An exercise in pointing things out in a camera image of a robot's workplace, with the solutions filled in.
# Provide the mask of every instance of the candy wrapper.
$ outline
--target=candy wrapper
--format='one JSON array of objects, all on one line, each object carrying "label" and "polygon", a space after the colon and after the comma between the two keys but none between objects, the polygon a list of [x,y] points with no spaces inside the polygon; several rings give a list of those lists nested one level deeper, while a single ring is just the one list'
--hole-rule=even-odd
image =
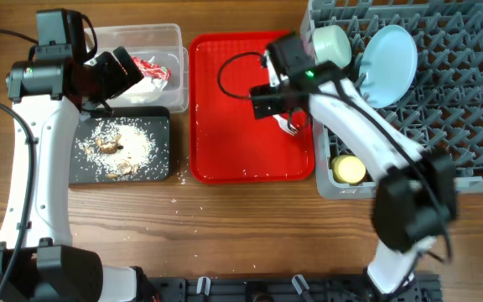
[{"label": "candy wrapper", "polygon": [[167,67],[152,63],[153,58],[150,61],[146,61],[132,57],[132,60],[143,73],[144,79],[130,87],[123,95],[147,93],[146,97],[130,96],[130,101],[133,103],[156,101],[169,82],[171,70]]}]

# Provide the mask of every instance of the clear plastic container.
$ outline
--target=clear plastic container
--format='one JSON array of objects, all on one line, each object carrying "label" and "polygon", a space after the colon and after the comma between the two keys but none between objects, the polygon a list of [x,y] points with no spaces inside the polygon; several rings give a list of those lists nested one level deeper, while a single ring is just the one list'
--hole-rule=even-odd
[{"label": "clear plastic container", "polygon": [[[176,24],[149,24],[94,28],[98,52],[113,51],[118,46],[139,59],[171,70],[171,77],[160,96],[153,93],[123,93],[109,100],[112,107],[163,106],[170,112],[184,112],[188,107],[188,53],[182,47],[182,34]],[[87,43],[92,33],[86,29]]]}]

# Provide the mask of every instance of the white cup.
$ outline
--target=white cup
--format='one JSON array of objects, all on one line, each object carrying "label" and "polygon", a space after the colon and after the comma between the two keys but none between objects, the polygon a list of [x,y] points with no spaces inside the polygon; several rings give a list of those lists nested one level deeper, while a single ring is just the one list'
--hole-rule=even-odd
[{"label": "white cup", "polygon": [[344,30],[338,25],[314,30],[313,37],[316,63],[331,61],[340,68],[351,62],[351,46]]}]

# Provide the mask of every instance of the red tray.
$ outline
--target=red tray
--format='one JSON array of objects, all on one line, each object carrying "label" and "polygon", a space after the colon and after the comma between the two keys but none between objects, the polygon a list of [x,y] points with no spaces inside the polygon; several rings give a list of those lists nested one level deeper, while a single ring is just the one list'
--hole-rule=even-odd
[{"label": "red tray", "polygon": [[[193,176],[207,184],[301,180],[314,169],[311,127],[304,113],[294,115],[301,128],[295,137],[272,118],[255,120],[250,101],[225,96],[217,71],[246,51],[263,53],[266,45],[288,32],[203,34],[190,46],[190,163]],[[247,96],[268,83],[256,56],[235,60],[223,71],[222,84]]]}]

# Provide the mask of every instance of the gray crate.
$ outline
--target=gray crate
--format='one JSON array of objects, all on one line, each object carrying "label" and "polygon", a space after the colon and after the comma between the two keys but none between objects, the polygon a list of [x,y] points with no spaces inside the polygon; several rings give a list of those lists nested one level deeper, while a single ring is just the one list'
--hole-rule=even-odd
[{"label": "gray crate", "polygon": [[[314,29],[336,24],[346,31],[358,66],[379,29],[405,28],[418,47],[417,74],[402,100],[378,111],[423,146],[447,148],[458,166],[459,192],[483,192],[483,1],[374,2],[309,0],[301,23],[305,50],[314,57]],[[319,193],[329,199],[373,197],[370,179],[359,185],[334,180],[330,161],[351,151],[321,123],[313,131]]]}]

